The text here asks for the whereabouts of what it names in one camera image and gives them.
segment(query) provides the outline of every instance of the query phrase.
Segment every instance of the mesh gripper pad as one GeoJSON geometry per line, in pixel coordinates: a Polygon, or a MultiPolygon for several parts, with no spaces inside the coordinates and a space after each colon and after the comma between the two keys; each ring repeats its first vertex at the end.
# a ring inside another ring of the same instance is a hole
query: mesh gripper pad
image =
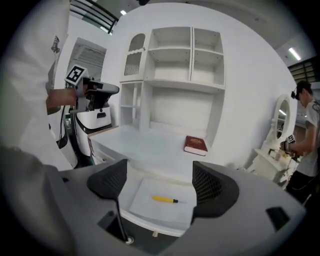
{"type": "Polygon", "coordinates": [[[107,168],[92,174],[87,187],[103,199],[117,199],[127,181],[127,159],[122,159],[107,168]]]}
{"type": "Polygon", "coordinates": [[[193,161],[192,185],[196,193],[195,218],[217,218],[230,209],[239,197],[238,184],[229,176],[193,161]]]}

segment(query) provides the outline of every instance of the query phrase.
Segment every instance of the person's arm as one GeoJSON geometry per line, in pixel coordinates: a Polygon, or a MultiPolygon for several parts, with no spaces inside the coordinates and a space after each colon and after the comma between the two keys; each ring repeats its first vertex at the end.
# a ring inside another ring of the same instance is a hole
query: person's arm
{"type": "Polygon", "coordinates": [[[46,99],[46,107],[51,109],[60,106],[75,106],[76,99],[77,95],[74,88],[52,89],[46,99]]]}
{"type": "Polygon", "coordinates": [[[304,153],[314,151],[317,144],[317,128],[310,122],[306,122],[306,125],[307,128],[304,140],[299,143],[289,144],[289,150],[296,151],[300,156],[303,156],[304,153]]]}

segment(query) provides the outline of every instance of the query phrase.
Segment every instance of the white sleeve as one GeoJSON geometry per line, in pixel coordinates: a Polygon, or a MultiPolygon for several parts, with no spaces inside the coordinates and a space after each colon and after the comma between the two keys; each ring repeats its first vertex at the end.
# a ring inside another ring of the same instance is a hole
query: white sleeve
{"type": "Polygon", "coordinates": [[[308,104],[306,108],[306,118],[305,123],[309,122],[314,127],[318,128],[319,124],[319,114],[318,112],[313,108],[314,104],[308,104]]]}

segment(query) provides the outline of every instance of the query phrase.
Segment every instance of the arched cabinet door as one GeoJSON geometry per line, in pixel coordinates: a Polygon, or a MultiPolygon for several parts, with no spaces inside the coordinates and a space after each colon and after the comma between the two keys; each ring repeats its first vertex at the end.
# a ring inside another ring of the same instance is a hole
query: arched cabinet door
{"type": "Polygon", "coordinates": [[[135,35],[129,45],[121,82],[143,80],[147,56],[146,35],[135,35]]]}

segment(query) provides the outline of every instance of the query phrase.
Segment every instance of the white t-shirt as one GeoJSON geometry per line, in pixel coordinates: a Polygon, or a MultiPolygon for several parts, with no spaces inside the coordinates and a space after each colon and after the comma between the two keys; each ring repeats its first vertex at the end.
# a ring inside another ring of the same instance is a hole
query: white t-shirt
{"type": "Polygon", "coordinates": [[[320,119],[320,105],[314,100],[306,106],[305,126],[314,126],[317,129],[317,144],[316,149],[301,159],[300,164],[296,170],[304,175],[314,177],[318,172],[318,147],[320,146],[319,134],[319,119],[320,119]]]}
{"type": "Polygon", "coordinates": [[[46,84],[67,38],[69,15],[69,0],[42,1],[12,38],[1,67],[1,144],[59,170],[72,167],[49,130],[46,84]]]}

